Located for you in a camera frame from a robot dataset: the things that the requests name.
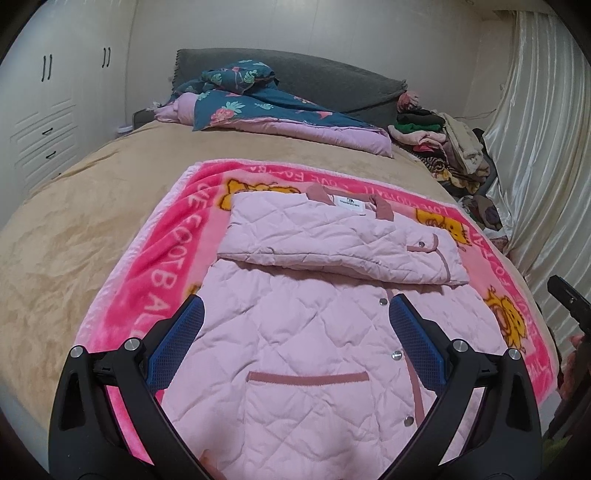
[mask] blue gripper pad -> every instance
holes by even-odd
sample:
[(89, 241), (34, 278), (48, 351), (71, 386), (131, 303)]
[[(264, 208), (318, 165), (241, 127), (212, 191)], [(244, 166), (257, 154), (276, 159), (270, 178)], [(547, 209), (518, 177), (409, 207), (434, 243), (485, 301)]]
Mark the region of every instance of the blue gripper pad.
[(168, 388), (201, 330), (204, 318), (203, 300), (195, 297), (150, 356), (146, 384), (152, 395)]
[(423, 386), (437, 395), (443, 393), (447, 383), (446, 363), (423, 327), (425, 320), (402, 294), (392, 298), (389, 316), (390, 325)]

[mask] metal screw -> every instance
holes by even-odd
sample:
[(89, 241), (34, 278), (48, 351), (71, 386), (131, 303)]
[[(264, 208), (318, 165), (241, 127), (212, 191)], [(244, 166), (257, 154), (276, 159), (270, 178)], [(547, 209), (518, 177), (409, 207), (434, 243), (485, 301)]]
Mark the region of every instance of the metal screw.
[(521, 358), (521, 353), (515, 348), (509, 348), (509, 356), (513, 360), (519, 360)]
[(456, 340), (453, 342), (453, 349), (456, 352), (465, 352), (468, 350), (468, 344), (464, 340)]
[(76, 345), (72, 350), (70, 350), (70, 356), (72, 358), (78, 358), (83, 353), (84, 349), (80, 345)]
[(133, 352), (134, 350), (137, 350), (139, 347), (139, 339), (137, 338), (130, 338), (129, 340), (127, 340), (125, 342), (124, 345), (126, 350), (129, 350), (130, 352)]

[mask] cream curtain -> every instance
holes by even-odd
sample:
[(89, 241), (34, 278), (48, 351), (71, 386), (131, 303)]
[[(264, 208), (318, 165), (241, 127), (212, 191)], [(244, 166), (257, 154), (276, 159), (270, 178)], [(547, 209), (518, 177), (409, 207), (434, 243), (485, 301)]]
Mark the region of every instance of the cream curtain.
[(560, 275), (591, 300), (591, 67), (557, 17), (516, 20), (508, 86), (485, 135), (499, 173), (488, 196), (565, 352), (576, 322), (546, 282)]

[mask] drawer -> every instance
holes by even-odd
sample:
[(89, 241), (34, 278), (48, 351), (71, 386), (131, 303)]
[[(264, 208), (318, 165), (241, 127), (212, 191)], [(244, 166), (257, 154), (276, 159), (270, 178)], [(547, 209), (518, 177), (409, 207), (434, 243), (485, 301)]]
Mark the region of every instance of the drawer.
[(67, 108), (13, 135), (11, 138), (12, 152), (17, 161), (21, 160), (38, 148), (53, 142), (61, 134), (75, 126), (74, 109)]
[(80, 160), (76, 134), (77, 128), (73, 128), (16, 163), (17, 172), (27, 192), (42, 182), (57, 177)]

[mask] pile of clothes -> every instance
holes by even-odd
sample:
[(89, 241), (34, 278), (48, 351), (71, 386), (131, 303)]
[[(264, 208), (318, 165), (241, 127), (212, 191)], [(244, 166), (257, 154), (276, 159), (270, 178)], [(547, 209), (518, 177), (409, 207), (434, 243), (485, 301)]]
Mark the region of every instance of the pile of clothes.
[(491, 199), (476, 194), (491, 174), (476, 134), (446, 113), (421, 108), (415, 92), (403, 93), (397, 109), (396, 124), (388, 127), (394, 143), (423, 162), (502, 252), (509, 240), (499, 213)]
[(419, 158), (453, 196), (476, 193), (491, 168), (474, 132), (446, 113), (421, 108), (414, 92), (403, 93), (397, 109), (397, 122), (388, 127), (394, 142)]
[(458, 204), (476, 222), (492, 244), (502, 252), (509, 243), (509, 238), (492, 200), (482, 195), (467, 195), (458, 200)]

